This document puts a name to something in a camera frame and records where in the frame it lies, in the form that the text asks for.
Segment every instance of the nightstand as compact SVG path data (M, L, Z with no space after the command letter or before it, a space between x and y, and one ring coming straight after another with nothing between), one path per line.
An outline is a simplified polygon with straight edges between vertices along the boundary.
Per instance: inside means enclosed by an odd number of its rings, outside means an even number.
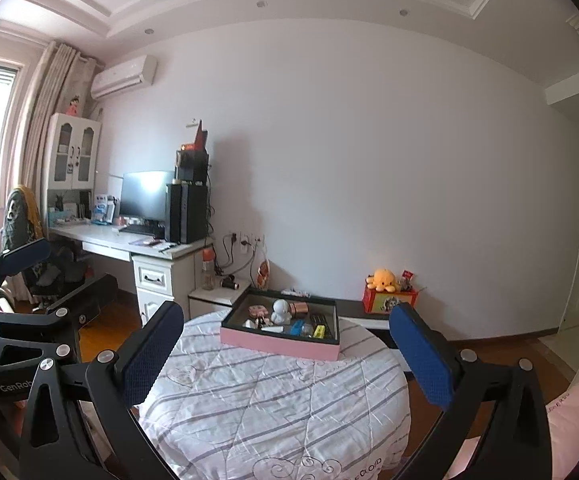
M229 312L238 300L247 292L249 280L234 280L240 285L236 290L215 286L212 290L197 288L189 293L190 319L210 312Z

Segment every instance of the ceiling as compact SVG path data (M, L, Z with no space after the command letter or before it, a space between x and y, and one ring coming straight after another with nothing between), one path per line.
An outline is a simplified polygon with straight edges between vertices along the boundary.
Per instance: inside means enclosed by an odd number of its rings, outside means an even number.
M544 87L579 72L579 38L566 23L576 12L570 0L263 0L264 7L258 1L1 0L0 30L39 43L59 38L109 62L154 41L228 23L351 19L460 44Z

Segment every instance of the beige curtain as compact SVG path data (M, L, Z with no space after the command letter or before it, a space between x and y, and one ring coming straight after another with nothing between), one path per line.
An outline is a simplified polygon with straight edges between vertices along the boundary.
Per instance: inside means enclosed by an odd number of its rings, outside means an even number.
M50 118L56 112L65 113L74 98L79 101L77 115L83 115L95 68L95 59L81 56L69 45L52 41L34 70L16 134L12 186L29 187L39 206ZM32 299L20 274L10 281L10 288L17 300Z

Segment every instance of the white striped bedspread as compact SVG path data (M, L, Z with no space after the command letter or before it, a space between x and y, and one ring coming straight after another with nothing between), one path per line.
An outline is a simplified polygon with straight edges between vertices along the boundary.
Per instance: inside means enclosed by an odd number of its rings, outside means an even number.
M410 428L394 352L340 320L341 354L312 361L221 345L223 312L185 329L140 425L185 480L369 480L396 465Z

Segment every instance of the yellow toy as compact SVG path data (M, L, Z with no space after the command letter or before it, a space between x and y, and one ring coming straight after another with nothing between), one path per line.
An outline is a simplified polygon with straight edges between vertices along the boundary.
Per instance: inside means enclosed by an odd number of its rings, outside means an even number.
M396 281L396 276L391 270L376 269L374 275L369 276L365 281L367 282L367 288L369 290L376 289L377 292L400 291L400 287Z

